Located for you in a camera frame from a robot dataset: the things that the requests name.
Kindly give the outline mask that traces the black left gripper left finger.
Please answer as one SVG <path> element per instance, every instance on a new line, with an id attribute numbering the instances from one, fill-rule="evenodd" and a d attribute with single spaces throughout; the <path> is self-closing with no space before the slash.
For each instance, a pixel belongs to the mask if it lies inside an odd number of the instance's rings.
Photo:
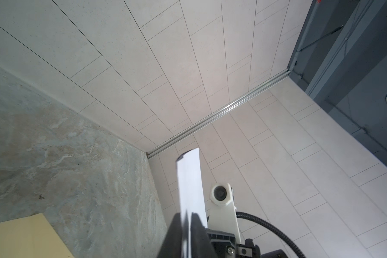
<path id="1" fill-rule="evenodd" d="M 171 221 L 171 225 L 168 228 L 157 258 L 181 258 L 182 236 L 183 228 L 181 217 L 180 213 L 177 213 Z"/>

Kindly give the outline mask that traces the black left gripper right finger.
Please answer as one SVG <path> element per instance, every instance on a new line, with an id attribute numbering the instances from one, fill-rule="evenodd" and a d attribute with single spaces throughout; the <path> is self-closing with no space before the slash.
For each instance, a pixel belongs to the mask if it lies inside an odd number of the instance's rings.
<path id="1" fill-rule="evenodd" d="M 191 215 L 190 237 L 192 258 L 217 258 L 217 254 L 197 213 Z"/>

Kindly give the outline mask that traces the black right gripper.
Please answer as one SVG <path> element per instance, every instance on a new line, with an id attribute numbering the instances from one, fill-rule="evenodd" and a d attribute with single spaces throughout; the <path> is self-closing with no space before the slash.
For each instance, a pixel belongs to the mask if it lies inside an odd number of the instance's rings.
<path id="1" fill-rule="evenodd" d="M 234 234 L 206 229 L 210 243 L 218 258 L 287 258 L 282 249 L 274 250 L 265 254 L 260 248 L 247 239 L 245 244 L 236 241 Z"/>

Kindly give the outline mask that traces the white letter blue border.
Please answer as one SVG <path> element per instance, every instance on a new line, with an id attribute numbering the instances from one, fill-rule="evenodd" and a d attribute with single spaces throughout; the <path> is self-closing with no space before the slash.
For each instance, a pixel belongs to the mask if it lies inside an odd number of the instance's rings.
<path id="1" fill-rule="evenodd" d="M 182 226 L 182 257 L 191 258 L 192 215 L 197 214 L 208 228 L 198 148 L 187 151 L 176 161 L 179 206 Z"/>

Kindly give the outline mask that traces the yellow paper envelope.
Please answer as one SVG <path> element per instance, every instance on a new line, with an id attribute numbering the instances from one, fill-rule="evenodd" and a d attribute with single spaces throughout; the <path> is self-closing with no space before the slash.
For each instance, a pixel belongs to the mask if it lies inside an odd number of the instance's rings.
<path id="1" fill-rule="evenodd" d="M 0 223 L 0 258 L 72 258 L 41 213 Z"/>

